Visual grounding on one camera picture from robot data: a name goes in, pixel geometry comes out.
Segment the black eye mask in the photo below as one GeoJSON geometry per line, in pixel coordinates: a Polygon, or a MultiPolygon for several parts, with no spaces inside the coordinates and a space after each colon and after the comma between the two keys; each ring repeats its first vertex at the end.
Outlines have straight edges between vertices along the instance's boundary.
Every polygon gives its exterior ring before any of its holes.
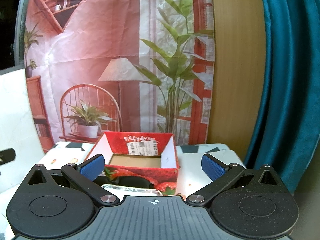
{"type": "Polygon", "coordinates": [[[122,176],[112,180],[106,176],[98,176],[93,180],[94,183],[102,186],[103,184],[111,184],[118,186],[137,187],[143,189],[154,189],[155,186],[149,180],[136,176],[122,176]]]}

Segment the red strawberry cardboard box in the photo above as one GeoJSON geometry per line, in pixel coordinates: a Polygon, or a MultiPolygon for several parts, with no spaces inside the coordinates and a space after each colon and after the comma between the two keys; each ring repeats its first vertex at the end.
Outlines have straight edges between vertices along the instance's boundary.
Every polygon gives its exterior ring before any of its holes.
{"type": "Polygon", "coordinates": [[[101,154],[110,181],[135,176],[163,195],[174,195],[180,169],[172,133],[104,132],[85,160],[101,154]]]}

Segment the clear bag with green cable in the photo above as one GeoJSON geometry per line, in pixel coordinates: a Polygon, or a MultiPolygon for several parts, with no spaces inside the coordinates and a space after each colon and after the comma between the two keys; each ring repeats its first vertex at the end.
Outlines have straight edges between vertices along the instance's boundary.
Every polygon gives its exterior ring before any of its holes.
{"type": "Polygon", "coordinates": [[[106,191],[116,195],[118,198],[123,198],[124,196],[163,196],[163,194],[156,189],[145,189],[111,184],[103,184],[101,187],[106,191]]]}

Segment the printed living room backdrop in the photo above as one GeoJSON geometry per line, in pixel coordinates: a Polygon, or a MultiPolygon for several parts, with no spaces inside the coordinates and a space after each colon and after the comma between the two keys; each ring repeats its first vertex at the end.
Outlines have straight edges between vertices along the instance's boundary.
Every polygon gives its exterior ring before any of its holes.
{"type": "Polygon", "coordinates": [[[101,133],[207,140],[213,0],[28,0],[27,90],[44,152],[101,133]]]}

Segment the cartoon printed table mat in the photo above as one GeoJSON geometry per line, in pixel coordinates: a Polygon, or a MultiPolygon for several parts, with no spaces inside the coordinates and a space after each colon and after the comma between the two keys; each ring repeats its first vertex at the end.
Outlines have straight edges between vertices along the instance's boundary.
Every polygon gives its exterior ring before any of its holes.
{"type": "MultiPolygon", "coordinates": [[[[223,163],[238,163],[244,165],[238,155],[224,144],[200,144],[198,149],[190,146],[177,146],[177,156],[180,165],[176,193],[185,197],[209,184],[211,180],[201,168],[201,159],[209,153],[223,163]]],[[[6,209],[19,184],[1,193],[1,239],[12,239],[14,234],[9,226],[6,209]]]]}

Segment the teal curtain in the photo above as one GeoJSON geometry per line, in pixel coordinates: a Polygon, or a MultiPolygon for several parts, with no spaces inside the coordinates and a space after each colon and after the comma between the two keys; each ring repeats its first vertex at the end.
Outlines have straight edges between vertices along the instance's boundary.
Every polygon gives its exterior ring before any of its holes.
{"type": "Polygon", "coordinates": [[[245,165],[271,165],[294,192],[319,142],[319,0],[263,6],[264,85],[245,165]]]}

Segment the wooden panel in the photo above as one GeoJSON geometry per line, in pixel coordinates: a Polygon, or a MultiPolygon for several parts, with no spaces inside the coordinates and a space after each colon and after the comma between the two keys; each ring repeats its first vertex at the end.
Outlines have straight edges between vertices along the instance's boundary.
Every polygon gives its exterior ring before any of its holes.
{"type": "Polygon", "coordinates": [[[215,66],[208,142],[244,159],[263,91],[266,36],[262,0],[213,0],[215,66]]]}

